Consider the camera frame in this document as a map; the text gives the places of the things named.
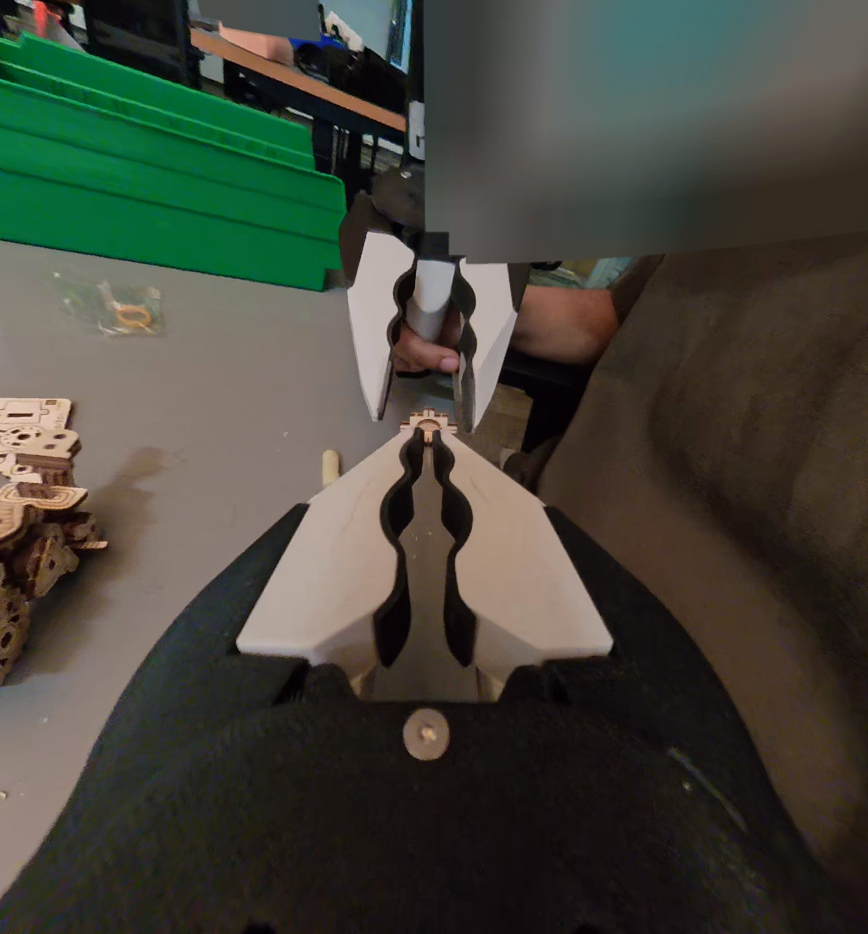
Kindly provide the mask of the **black office chair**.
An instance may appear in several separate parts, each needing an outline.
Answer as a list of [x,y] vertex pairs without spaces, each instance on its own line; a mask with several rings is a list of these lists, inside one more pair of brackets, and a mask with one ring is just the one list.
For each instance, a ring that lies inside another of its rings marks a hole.
[[531,400],[522,451],[530,454],[560,439],[575,415],[596,365],[563,364],[509,349],[499,383],[520,390]]

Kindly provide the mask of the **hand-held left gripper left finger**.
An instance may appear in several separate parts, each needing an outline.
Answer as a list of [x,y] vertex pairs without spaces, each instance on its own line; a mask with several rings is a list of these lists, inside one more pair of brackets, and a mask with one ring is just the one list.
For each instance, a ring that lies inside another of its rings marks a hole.
[[390,668],[411,625],[399,537],[414,518],[423,467],[423,431],[402,431],[312,497],[238,651],[333,664],[351,682]]

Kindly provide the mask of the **person's right forearm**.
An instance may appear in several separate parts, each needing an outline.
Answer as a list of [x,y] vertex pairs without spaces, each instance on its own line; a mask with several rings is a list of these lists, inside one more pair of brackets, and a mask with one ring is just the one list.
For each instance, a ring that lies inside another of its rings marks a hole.
[[602,356],[619,327],[607,290],[528,285],[510,349],[550,363],[589,366]]

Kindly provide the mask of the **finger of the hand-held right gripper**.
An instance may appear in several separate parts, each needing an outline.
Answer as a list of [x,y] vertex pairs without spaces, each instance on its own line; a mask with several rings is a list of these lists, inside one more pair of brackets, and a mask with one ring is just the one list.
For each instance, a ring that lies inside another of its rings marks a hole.
[[360,385],[374,422],[384,416],[392,380],[393,332],[415,285],[415,252],[393,234],[367,233],[347,304]]
[[509,267],[461,259],[452,303],[461,324],[459,368],[452,378],[454,414],[459,430],[473,433],[496,390],[517,320]]

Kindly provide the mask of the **green plastic bin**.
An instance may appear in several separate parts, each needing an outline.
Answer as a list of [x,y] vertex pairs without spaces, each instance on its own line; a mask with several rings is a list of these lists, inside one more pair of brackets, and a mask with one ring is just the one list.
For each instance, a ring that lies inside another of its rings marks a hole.
[[0,38],[0,240],[322,290],[345,213],[304,126]]

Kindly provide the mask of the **small wooden gear piece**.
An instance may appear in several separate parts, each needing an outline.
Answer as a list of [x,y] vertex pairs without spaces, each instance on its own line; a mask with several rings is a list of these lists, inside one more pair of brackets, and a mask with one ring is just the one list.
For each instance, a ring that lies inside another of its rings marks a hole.
[[401,430],[408,432],[411,437],[420,431],[424,445],[431,447],[437,437],[455,434],[456,424],[451,421],[449,413],[440,412],[428,406],[419,412],[410,414],[408,419],[402,423]]

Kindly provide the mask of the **wooden top table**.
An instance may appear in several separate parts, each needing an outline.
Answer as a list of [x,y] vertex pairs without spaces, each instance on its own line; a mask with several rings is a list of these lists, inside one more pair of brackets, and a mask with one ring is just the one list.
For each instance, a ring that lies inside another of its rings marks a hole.
[[228,99],[266,113],[291,111],[310,120],[315,165],[344,182],[348,202],[365,188],[379,142],[397,146],[405,142],[403,112],[332,87],[292,65],[236,45],[218,32],[192,28],[191,42],[197,51],[221,59]]

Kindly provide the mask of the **grey desk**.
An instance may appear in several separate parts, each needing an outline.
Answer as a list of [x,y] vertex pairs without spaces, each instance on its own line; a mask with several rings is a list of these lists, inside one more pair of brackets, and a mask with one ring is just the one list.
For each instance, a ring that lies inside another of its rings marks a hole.
[[[62,312],[54,274],[163,292],[165,332],[107,337]],[[373,423],[345,293],[311,292],[0,241],[0,398],[72,401],[75,477],[108,549],[36,604],[0,687],[0,897],[70,795],[171,621],[235,556],[429,404],[398,379]]]

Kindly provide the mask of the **clear bag of rubber bands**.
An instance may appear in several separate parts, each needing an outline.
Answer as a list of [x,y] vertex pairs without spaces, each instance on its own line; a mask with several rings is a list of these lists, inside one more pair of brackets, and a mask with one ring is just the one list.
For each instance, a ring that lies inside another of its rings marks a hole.
[[107,337],[160,336],[165,332],[163,292],[54,274],[62,312],[90,333]]

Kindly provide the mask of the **person's brown shirt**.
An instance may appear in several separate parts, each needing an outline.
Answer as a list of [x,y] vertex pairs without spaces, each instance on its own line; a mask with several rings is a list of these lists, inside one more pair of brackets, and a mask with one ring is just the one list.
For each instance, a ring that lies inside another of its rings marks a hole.
[[539,490],[692,636],[868,927],[868,233],[646,257]]

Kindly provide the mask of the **assembled wooden mechanical model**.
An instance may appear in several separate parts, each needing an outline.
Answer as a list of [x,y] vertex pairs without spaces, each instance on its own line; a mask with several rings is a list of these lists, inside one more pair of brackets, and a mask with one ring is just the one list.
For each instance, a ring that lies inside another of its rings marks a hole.
[[34,604],[74,573],[84,553],[108,543],[89,492],[29,481],[0,488],[0,687],[25,651]]

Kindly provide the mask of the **wooden sheet with round holes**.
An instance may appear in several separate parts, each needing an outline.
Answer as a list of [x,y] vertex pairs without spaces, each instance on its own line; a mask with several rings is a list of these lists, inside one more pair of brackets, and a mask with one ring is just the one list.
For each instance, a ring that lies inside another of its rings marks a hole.
[[0,475],[40,482],[68,473],[80,449],[72,413],[72,401],[55,396],[0,398]]

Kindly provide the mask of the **person's right hand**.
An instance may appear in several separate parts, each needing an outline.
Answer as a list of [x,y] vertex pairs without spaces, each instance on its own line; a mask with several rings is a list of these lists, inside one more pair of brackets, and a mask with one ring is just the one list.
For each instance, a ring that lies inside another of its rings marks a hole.
[[393,369],[400,375],[424,372],[452,375],[459,368],[458,342],[462,325],[455,316],[445,317],[434,342],[423,339],[407,323],[398,332],[393,345]]

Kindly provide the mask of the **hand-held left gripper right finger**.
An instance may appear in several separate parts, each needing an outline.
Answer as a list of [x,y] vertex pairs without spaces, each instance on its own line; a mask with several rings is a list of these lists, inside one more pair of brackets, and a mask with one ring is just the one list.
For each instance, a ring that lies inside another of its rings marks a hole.
[[607,657],[614,638],[543,503],[451,433],[433,434],[432,463],[453,539],[445,636],[479,697],[497,699],[522,667]]

